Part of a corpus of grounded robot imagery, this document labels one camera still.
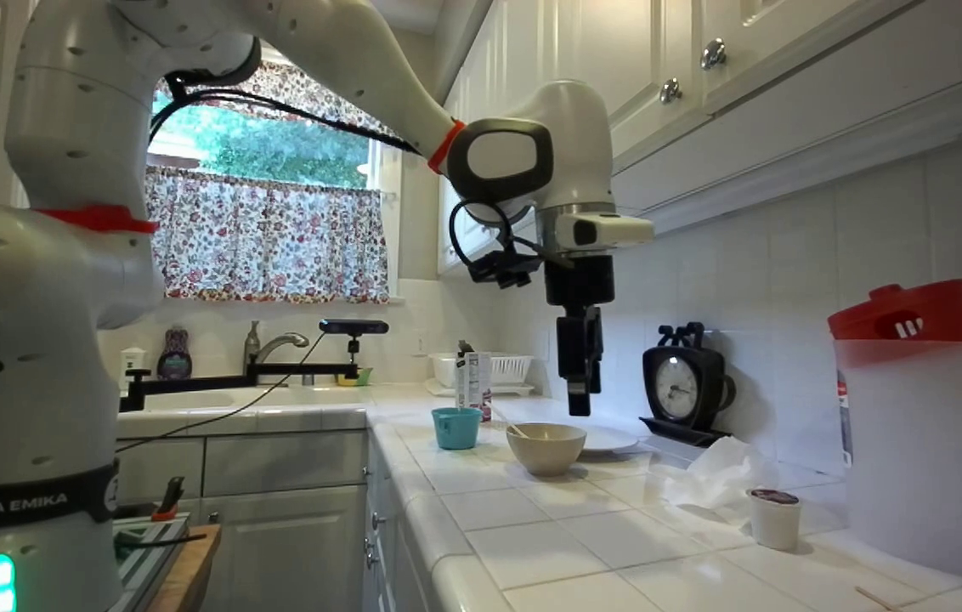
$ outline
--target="curtain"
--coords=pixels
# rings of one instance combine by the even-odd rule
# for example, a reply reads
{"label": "curtain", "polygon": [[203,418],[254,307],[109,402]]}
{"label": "curtain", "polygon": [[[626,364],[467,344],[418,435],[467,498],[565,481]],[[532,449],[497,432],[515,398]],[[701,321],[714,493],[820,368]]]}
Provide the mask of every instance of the curtain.
{"label": "curtain", "polygon": [[376,191],[150,166],[145,211],[169,299],[387,301]]}

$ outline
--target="kitchen counter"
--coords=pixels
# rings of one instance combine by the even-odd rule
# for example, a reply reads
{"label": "kitchen counter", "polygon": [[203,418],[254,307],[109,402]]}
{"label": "kitchen counter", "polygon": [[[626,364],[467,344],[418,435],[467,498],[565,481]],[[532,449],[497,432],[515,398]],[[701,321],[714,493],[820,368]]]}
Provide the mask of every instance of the kitchen counter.
{"label": "kitchen counter", "polygon": [[[489,422],[468,452],[434,446],[427,391],[365,391],[344,403],[293,403],[273,391],[257,409],[208,432],[308,432],[372,426],[433,574],[443,608],[472,612],[705,612],[705,608],[962,608],[962,576],[864,547],[844,524],[844,481],[771,466],[804,496],[797,555],[750,542],[741,519],[663,502],[663,473],[697,449],[647,428],[636,452],[577,463],[560,479],[528,477]],[[565,418],[557,402],[505,398],[509,418]],[[124,413],[124,438],[156,435],[234,403]]]}

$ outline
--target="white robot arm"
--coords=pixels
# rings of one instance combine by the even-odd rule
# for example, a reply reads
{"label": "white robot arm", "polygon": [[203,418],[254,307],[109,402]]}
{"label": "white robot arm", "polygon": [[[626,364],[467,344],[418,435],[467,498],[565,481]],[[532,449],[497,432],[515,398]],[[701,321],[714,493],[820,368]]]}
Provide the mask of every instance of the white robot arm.
{"label": "white robot arm", "polygon": [[[538,211],[548,301],[572,410],[599,391],[599,301],[611,249],[651,236],[616,218],[602,103],[552,83],[509,121],[455,121],[410,74],[369,0],[42,0],[14,66],[8,153],[32,211],[0,208],[0,567],[21,612],[109,608],[116,558],[106,485],[116,473],[116,387],[97,329],[161,299],[144,218],[152,87],[167,74],[234,78],[270,39],[376,116],[447,173],[468,215]],[[489,260],[489,275],[521,275]]]}

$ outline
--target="window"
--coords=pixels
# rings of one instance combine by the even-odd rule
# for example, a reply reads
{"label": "window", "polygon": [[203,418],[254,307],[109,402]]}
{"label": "window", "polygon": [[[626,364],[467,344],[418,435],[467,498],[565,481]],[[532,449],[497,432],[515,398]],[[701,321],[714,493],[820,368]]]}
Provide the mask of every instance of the window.
{"label": "window", "polygon": [[[265,65],[243,87],[375,126],[290,65]],[[381,150],[365,136],[234,103],[169,116],[145,166],[167,294],[383,301],[391,260]]]}

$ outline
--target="teal cup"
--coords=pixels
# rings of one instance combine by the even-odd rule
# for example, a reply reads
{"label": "teal cup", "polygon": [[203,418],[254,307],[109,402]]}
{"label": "teal cup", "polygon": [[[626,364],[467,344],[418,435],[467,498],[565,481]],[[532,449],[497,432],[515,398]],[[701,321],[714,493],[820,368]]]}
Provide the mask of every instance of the teal cup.
{"label": "teal cup", "polygon": [[434,409],[439,449],[475,449],[480,409]]}

